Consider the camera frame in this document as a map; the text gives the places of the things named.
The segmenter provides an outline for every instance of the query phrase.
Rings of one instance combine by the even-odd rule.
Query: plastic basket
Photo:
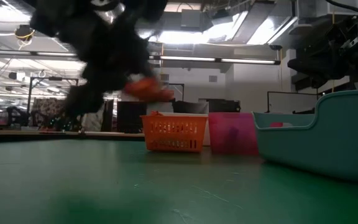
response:
[[[323,96],[316,114],[254,113],[254,119],[264,159],[358,181],[358,90]]]
[[[210,113],[211,151],[218,154],[258,154],[254,118],[250,113]]]
[[[148,150],[201,152],[206,117],[141,116]]]

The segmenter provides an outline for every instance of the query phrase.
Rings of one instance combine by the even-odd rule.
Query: green table surface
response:
[[[144,142],[0,143],[0,223],[358,223],[358,185]]]

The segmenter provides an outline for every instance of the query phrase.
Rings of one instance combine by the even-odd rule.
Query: pink container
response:
[[[250,113],[210,113],[211,150],[220,154],[257,155],[254,118]]]

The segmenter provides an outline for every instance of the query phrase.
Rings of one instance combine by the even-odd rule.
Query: computer monitor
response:
[[[208,103],[176,101],[172,107],[174,113],[208,114]]]
[[[120,101],[117,103],[117,130],[122,133],[141,133],[142,118],[146,115],[147,103]]]
[[[240,101],[235,100],[220,100],[220,99],[210,99],[209,103],[209,112],[232,112],[239,113],[241,111]]]

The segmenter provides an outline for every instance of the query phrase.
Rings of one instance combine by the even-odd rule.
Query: air vent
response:
[[[169,82],[169,74],[160,74],[160,79],[162,82]]]
[[[216,75],[210,75],[209,82],[218,82],[218,77]]]

